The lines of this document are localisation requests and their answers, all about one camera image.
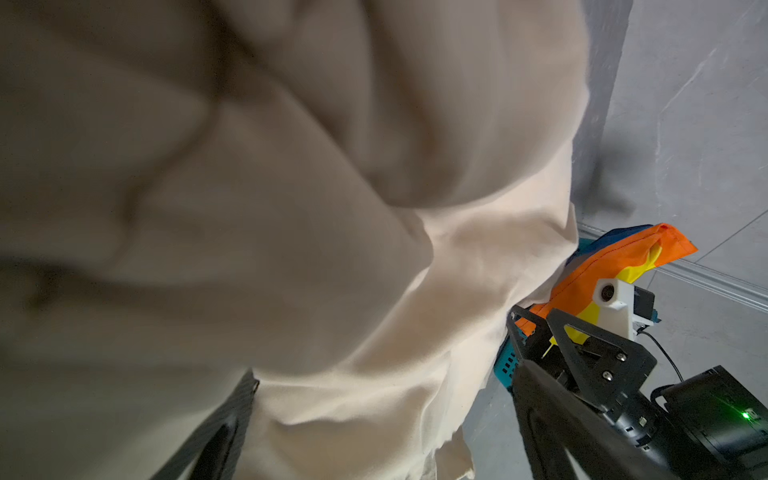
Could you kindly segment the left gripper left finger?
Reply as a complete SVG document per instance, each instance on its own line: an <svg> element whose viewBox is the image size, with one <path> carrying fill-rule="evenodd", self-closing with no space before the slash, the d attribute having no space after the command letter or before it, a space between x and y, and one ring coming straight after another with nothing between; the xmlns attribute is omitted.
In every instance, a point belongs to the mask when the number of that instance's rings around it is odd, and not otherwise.
<svg viewBox="0 0 768 480"><path fill-rule="evenodd" d="M152 480L234 477L260 382L247 370L227 399L182 443Z"/></svg>

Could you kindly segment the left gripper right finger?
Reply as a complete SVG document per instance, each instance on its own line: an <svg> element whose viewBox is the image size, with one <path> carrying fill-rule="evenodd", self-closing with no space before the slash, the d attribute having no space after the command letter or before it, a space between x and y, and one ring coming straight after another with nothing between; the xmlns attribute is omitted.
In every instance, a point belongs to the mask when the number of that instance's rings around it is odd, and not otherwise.
<svg viewBox="0 0 768 480"><path fill-rule="evenodd" d="M639 453L538 365L521 361L512 396L535 479L575 479L575 460L592 479L673 479Z"/></svg>

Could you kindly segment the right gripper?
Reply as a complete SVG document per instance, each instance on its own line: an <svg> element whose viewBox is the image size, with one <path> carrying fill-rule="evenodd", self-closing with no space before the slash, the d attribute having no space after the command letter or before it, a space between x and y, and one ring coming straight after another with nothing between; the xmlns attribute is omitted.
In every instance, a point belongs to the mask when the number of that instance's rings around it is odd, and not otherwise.
<svg viewBox="0 0 768 480"><path fill-rule="evenodd" d="M546 321L513 306L507 327L518 364L564 366L566 388L630 445L655 462L679 459L679 435L641 392L657 365L644 346L557 309Z"/></svg>

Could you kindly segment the beige shorts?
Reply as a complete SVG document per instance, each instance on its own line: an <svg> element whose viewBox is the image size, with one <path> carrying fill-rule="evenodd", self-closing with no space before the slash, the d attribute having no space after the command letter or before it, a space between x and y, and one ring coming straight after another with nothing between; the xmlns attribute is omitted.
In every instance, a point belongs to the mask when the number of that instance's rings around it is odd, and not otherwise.
<svg viewBox="0 0 768 480"><path fill-rule="evenodd" d="M577 244L578 1L5 1L1 475L470 479L508 309Z"/></svg>

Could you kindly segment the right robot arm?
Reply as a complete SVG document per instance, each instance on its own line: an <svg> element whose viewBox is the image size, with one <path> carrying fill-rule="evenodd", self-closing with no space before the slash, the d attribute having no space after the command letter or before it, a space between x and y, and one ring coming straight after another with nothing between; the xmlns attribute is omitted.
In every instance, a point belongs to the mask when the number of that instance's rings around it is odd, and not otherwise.
<svg viewBox="0 0 768 480"><path fill-rule="evenodd" d="M717 366L644 395L655 357L559 310L514 307L510 388L537 479L763 479L767 409Z"/></svg>

